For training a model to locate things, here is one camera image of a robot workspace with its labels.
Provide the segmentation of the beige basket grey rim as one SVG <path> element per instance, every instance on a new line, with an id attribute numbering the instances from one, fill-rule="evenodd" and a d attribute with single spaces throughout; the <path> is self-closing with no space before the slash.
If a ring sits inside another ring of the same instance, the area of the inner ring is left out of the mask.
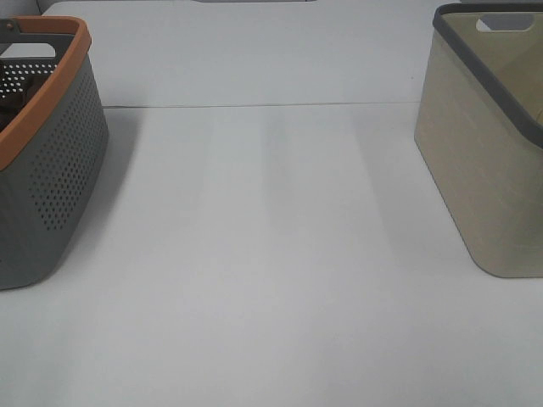
<path id="1" fill-rule="evenodd" d="M 542 6 L 438 7 L 415 143 L 473 262 L 542 274 Z"/>

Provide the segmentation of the grey perforated basket orange rim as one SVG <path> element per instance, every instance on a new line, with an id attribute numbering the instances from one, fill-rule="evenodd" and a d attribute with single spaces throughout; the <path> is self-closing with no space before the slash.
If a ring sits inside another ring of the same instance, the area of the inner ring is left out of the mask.
<path id="1" fill-rule="evenodd" d="M 47 44 L 54 51 L 1 60 L 13 73 L 34 78 L 30 101 L 1 130 L 1 287 L 9 290 L 55 271 L 92 195 L 109 129 L 84 20 L 4 19 L 1 41 Z"/>

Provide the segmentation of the brown towel in basket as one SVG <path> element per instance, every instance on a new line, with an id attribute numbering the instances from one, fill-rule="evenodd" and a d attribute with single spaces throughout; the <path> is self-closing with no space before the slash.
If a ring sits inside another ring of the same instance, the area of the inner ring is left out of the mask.
<path id="1" fill-rule="evenodd" d="M 32 75 L 12 72 L 1 62 L 1 130 L 3 131 L 31 99 Z"/>

